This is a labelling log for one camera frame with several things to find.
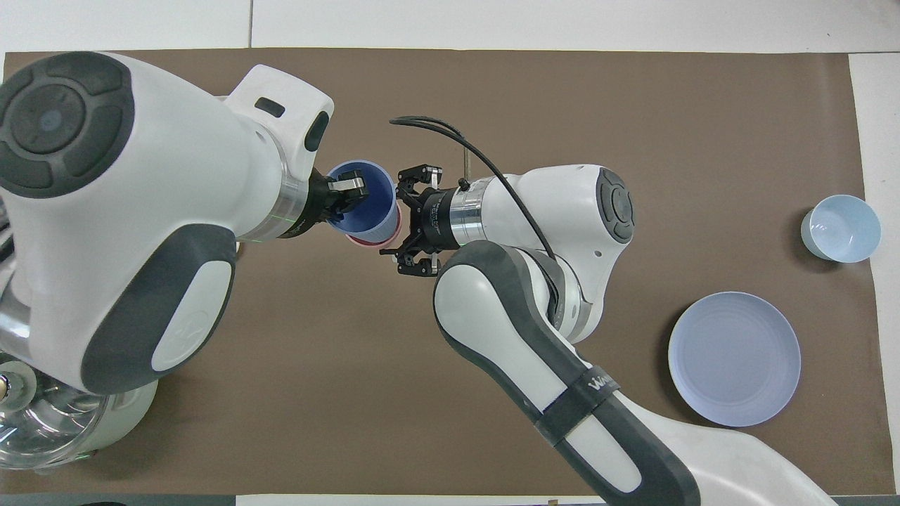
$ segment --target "blue cup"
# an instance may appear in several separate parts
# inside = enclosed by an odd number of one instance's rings
[[[368,160],[349,160],[332,168],[328,175],[338,178],[351,170],[363,173],[369,196],[341,221],[328,220],[337,231],[346,234],[361,246],[382,246],[400,232],[400,212],[397,206],[397,184],[386,170]]]

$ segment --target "black strap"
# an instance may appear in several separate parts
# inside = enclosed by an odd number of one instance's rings
[[[616,380],[603,369],[594,366],[547,406],[544,414],[535,422],[535,428],[555,447],[618,389]]]

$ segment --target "plastic cup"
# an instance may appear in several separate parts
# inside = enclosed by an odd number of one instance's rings
[[[803,243],[817,257],[850,264],[870,257],[881,242],[881,222],[865,201],[832,195],[806,214]]]
[[[361,170],[369,196],[341,221],[328,224],[347,235],[360,246],[380,247],[394,240],[400,233],[400,210],[397,205],[397,184],[386,170],[368,160],[350,160],[332,168],[328,175],[338,178],[351,170]]]

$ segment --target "gray button pad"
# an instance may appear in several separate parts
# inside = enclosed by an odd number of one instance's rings
[[[615,172],[603,168],[597,178],[597,205],[609,235],[626,244],[635,234],[635,208],[625,182]]]
[[[93,52],[38,60],[0,86],[0,185],[30,198],[74,192],[119,157],[133,123],[120,61]]]

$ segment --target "silver metal ring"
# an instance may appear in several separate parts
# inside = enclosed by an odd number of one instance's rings
[[[287,232],[296,222],[297,218],[303,212],[306,206],[306,197],[309,193],[310,184],[308,181],[300,181],[291,176],[287,167],[287,157],[281,144],[275,139],[275,136],[263,125],[256,125],[269,137],[276,148],[278,148],[278,157],[282,162],[282,183],[278,190],[278,198],[272,205],[272,210],[253,230],[238,237],[238,240],[247,242],[263,242],[264,240],[275,239],[283,233]]]
[[[474,240],[484,240],[482,224],[482,201],[484,191],[494,177],[484,177],[469,186],[467,191],[457,189],[450,201],[450,230],[460,246]]]

